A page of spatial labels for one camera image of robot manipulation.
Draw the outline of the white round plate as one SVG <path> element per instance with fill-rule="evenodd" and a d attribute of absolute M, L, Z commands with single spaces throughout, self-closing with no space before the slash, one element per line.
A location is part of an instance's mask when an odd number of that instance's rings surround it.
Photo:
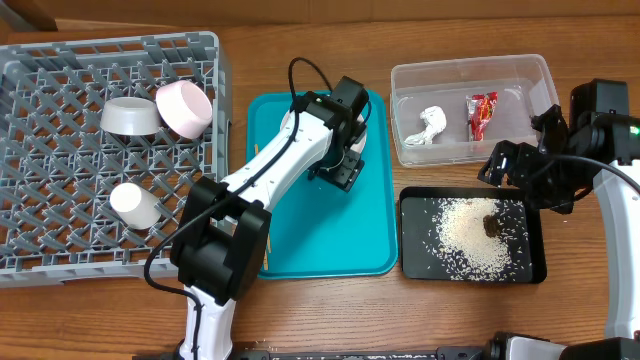
<path fill-rule="evenodd" d="M 285 115 L 283 116 L 281 123 L 280 123 L 280 129 L 283 130 L 285 128 L 285 126 L 287 125 L 289 118 L 292 117 L 292 113 L 293 111 L 287 111 L 285 113 Z M 362 125 L 364 123 L 365 117 L 360 114 L 357 118 L 357 122 L 359 125 Z M 357 152 L 358 154 L 361 154 L 364 150 L 364 147 L 366 145 L 366 139 L 367 139 L 367 130 L 364 129 L 363 132 L 359 135 L 359 137 L 356 139 L 356 141 L 351 145 L 350 149 Z"/>

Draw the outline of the brown food scrap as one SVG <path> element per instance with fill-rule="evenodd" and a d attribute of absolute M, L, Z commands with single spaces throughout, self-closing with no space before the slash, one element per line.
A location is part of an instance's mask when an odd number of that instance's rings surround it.
<path fill-rule="evenodd" d="M 483 226 L 488 237 L 494 238 L 501 234 L 501 224 L 495 215 L 486 215 L 483 218 Z"/>

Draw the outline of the red snack wrapper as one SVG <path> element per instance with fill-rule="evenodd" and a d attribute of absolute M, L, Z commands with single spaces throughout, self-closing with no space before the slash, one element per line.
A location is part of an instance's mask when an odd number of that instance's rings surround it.
<path fill-rule="evenodd" d="M 466 97 L 469 140 L 482 141 L 498 101 L 497 92 L 475 94 Z"/>

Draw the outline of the rice pile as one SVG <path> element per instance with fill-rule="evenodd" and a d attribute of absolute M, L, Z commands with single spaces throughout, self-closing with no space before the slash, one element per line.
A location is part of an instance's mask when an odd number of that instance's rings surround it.
<path fill-rule="evenodd" d="M 520 200 L 436 198 L 432 225 L 422 243 L 436 260 L 429 270 L 442 270 L 446 280 L 526 282 L 531 275 L 526 209 Z M 486 215 L 501 224 L 498 237 L 488 237 Z"/>

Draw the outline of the white tissue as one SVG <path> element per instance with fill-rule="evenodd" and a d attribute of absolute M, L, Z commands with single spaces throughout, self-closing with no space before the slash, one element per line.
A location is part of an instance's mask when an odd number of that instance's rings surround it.
<path fill-rule="evenodd" d="M 447 126 L 447 119 L 443 109 L 439 106 L 431 106 L 423 110 L 419 117 L 425 124 L 425 129 L 419 133 L 408 136 L 405 143 L 408 146 L 429 145 L 433 139 L 442 133 Z"/>

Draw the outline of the pink bowl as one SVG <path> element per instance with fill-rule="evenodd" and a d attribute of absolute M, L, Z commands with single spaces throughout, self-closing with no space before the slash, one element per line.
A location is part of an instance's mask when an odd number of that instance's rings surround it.
<path fill-rule="evenodd" d="M 191 81 L 179 80 L 160 87 L 155 101 L 161 118 L 181 137 L 196 139 L 211 125 L 212 104 Z"/>

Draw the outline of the white paper cup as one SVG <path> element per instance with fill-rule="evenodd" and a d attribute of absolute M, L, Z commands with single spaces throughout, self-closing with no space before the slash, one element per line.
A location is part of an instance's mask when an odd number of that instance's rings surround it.
<path fill-rule="evenodd" d="M 130 182 L 117 185 L 109 196 L 112 209 L 135 230 L 148 229 L 159 221 L 161 213 L 155 208 L 158 202 L 152 193 Z"/>

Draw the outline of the grey bowl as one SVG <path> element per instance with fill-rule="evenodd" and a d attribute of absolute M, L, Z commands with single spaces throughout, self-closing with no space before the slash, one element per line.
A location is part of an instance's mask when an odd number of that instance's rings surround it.
<path fill-rule="evenodd" d="M 105 103 L 100 127 L 117 135 L 152 135 L 160 129 L 161 118 L 154 102 L 144 98 L 119 97 Z"/>

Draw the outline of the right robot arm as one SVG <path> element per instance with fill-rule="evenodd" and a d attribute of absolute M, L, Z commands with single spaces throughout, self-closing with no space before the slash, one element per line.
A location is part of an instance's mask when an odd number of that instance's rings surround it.
<path fill-rule="evenodd" d="M 571 92 L 570 122 L 544 129 L 537 147 L 520 151 L 508 173 L 536 208 L 569 212 L 597 197 L 609 274 L 605 337 L 565 347 L 561 359 L 639 356 L 639 121 L 621 81 L 594 79 Z"/>

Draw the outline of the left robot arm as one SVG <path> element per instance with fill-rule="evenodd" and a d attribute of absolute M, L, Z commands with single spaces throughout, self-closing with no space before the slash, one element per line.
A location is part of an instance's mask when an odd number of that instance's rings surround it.
<path fill-rule="evenodd" d="M 283 129 L 242 169 L 191 187 L 171 262 L 189 303 L 179 359 L 226 359 L 236 301 L 262 266 L 272 211 L 309 174 L 349 191 L 364 162 L 352 146 L 366 132 L 364 86 L 343 77 L 327 95 L 294 96 Z"/>

